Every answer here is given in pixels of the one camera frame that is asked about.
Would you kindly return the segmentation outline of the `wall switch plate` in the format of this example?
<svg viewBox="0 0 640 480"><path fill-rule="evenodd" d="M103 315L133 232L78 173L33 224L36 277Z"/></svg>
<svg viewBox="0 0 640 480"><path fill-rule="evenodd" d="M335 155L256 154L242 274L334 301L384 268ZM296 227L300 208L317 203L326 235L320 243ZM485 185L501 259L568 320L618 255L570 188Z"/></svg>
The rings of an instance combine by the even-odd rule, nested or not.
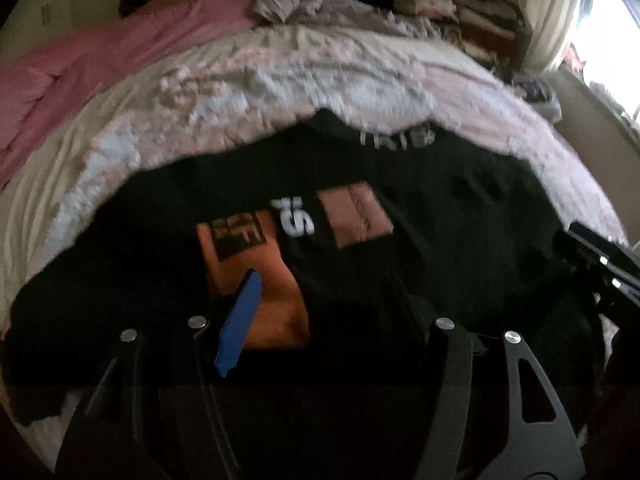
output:
<svg viewBox="0 0 640 480"><path fill-rule="evenodd" d="M48 26L52 21L52 10L50 3L40 6L41 24Z"/></svg>

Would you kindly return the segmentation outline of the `black IKIS garment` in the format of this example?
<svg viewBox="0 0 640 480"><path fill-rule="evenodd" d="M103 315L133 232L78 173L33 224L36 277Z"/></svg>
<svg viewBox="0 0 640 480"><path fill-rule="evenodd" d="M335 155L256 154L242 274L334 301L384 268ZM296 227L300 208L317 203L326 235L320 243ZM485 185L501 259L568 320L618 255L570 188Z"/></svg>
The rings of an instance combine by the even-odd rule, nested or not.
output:
<svg viewBox="0 0 640 480"><path fill-rule="evenodd" d="M390 235L337 248L317 193L366 182ZM289 237L272 200L300 196L319 220ZM226 154L132 176L72 247L18 293L1 345L14 417L61 413L114 358L124 330L168 333L214 312L196 226L268 210L302 291L309 338L243 349L222 397L238 422L299 414L341 424L417 424L434 382L427 326L449 316L472 332L517 330L570 422L596 395L604 343L591 296L555 255L562 224L533 170L437 126L384 140L322 110Z"/></svg>

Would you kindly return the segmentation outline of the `clothes heap by window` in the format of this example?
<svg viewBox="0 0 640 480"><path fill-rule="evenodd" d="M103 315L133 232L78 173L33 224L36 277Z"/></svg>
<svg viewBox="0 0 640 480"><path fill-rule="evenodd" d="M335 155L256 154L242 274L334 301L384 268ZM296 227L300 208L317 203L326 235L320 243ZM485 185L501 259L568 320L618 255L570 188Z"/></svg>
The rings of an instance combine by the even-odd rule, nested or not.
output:
<svg viewBox="0 0 640 480"><path fill-rule="evenodd" d="M555 125L563 118L562 106L554 89L543 79L525 74L515 74L511 78L513 91L550 124Z"/></svg>

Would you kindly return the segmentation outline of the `pink duvet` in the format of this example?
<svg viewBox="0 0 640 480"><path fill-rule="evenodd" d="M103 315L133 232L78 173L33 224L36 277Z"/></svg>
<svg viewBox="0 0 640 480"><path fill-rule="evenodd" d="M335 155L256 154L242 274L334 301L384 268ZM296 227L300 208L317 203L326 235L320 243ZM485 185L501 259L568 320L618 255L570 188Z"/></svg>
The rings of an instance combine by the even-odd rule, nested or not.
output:
<svg viewBox="0 0 640 480"><path fill-rule="evenodd" d="M145 66L257 26L255 0L149 0L1 67L1 182L94 96Z"/></svg>

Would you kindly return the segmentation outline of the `pink white tufted bedspread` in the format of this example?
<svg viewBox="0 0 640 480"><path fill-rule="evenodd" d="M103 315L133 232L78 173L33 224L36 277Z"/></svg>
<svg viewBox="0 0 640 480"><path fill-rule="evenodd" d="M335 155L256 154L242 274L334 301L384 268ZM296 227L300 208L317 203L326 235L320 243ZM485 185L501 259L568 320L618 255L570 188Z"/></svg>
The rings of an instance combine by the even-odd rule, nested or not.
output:
<svg viewBox="0 0 640 480"><path fill-rule="evenodd" d="M170 56L99 93L1 194L1 304L85 229L130 174L269 136L320 108L377 134L437 122L526 160L564 222L625 237L575 151L466 55L337 26L261 27Z"/></svg>

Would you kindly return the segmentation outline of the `stack of folded clothes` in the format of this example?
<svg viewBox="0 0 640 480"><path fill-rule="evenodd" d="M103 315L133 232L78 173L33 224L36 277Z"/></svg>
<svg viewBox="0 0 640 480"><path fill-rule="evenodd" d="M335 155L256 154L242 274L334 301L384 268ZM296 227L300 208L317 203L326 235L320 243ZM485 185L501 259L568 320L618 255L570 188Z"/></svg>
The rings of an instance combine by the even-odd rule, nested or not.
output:
<svg viewBox="0 0 640 480"><path fill-rule="evenodd" d="M532 31L509 0L393 0L401 14L427 18L445 40L501 78L523 68Z"/></svg>

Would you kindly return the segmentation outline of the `cream curtain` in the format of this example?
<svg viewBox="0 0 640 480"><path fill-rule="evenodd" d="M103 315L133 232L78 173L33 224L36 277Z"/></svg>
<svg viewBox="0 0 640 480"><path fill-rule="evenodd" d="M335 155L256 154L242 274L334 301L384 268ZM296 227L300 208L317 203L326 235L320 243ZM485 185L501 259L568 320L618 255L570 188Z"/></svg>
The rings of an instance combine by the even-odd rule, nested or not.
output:
<svg viewBox="0 0 640 480"><path fill-rule="evenodd" d="M526 72L554 72L564 58L577 25L582 0L518 0L532 31L523 62Z"/></svg>

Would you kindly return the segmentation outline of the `orange black knit sock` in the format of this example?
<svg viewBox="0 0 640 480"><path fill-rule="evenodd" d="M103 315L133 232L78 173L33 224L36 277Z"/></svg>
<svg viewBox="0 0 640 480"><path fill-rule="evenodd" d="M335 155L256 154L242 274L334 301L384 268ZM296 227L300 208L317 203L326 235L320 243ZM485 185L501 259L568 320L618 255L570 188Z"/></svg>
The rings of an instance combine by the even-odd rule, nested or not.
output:
<svg viewBox="0 0 640 480"><path fill-rule="evenodd" d="M284 263L268 210L196 226L213 292L231 298L224 338L243 349L299 347L309 338L302 291Z"/></svg>

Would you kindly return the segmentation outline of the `lilac crumpled garment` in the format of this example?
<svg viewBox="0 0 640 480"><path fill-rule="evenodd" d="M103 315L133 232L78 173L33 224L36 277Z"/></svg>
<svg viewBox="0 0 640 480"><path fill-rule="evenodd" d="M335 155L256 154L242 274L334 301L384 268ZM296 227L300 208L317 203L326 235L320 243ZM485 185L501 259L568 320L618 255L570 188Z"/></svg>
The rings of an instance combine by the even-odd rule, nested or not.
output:
<svg viewBox="0 0 640 480"><path fill-rule="evenodd" d="M270 25L340 26L410 39L440 38L428 18L395 14L359 0L255 0L250 14Z"/></svg>

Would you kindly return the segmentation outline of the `pink patch black sock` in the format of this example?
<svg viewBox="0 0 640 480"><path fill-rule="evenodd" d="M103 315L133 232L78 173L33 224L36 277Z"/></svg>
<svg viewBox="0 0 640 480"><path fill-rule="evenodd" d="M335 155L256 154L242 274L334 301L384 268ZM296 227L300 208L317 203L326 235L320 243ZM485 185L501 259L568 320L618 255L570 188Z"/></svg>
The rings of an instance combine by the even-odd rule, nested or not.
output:
<svg viewBox="0 0 640 480"><path fill-rule="evenodd" d="M393 233L390 217L366 182L329 188L317 193L316 199L326 216L337 248L344 248ZM319 220L310 213L300 196L272 200L282 230L289 237L314 235Z"/></svg>

